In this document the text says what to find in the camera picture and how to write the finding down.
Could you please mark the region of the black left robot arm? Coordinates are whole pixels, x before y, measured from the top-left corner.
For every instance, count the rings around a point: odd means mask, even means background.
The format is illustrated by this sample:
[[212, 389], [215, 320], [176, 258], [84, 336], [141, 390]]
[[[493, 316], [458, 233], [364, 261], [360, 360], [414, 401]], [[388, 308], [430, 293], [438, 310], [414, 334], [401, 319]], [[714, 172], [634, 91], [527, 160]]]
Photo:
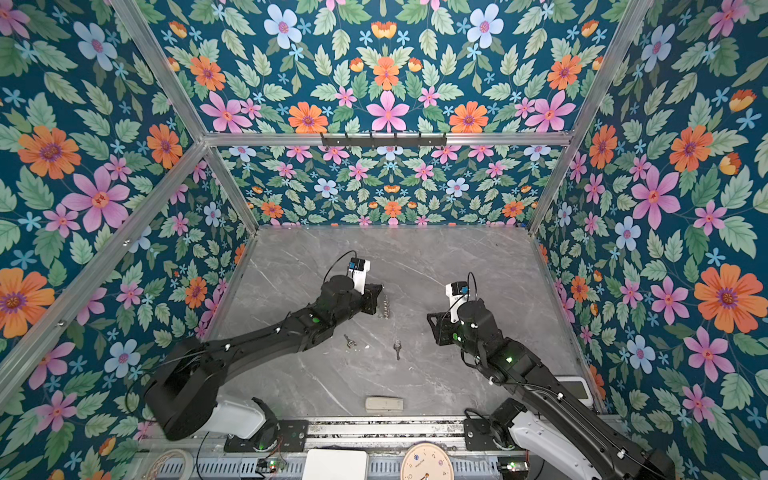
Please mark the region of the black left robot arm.
[[183, 339], [154, 370], [143, 399], [168, 440], [204, 430], [251, 439], [268, 409], [255, 400], [221, 402], [220, 388], [269, 361], [316, 347], [357, 314], [374, 315], [382, 290], [380, 284], [358, 290], [351, 278], [337, 275], [322, 284], [314, 302], [274, 325], [222, 340]]

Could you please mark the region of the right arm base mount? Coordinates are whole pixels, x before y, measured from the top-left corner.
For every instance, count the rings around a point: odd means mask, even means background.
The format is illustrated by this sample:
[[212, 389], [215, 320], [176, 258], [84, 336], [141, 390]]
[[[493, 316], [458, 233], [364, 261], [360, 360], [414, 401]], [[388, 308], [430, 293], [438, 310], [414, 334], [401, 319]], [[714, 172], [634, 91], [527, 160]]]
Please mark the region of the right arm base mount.
[[598, 479], [591, 462], [540, 415], [512, 398], [492, 413], [464, 410], [465, 447], [499, 450], [498, 470], [504, 479]]

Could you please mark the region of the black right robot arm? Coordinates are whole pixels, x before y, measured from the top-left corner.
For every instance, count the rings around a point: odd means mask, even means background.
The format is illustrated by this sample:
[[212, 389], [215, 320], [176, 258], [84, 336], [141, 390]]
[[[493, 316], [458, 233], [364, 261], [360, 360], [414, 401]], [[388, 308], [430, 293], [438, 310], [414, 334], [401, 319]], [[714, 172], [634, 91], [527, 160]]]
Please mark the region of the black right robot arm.
[[481, 299], [429, 313], [438, 345], [455, 345], [466, 365], [505, 389], [516, 413], [497, 421], [512, 443], [568, 479], [674, 479], [664, 452], [641, 447], [583, 404], [523, 343], [503, 335]]

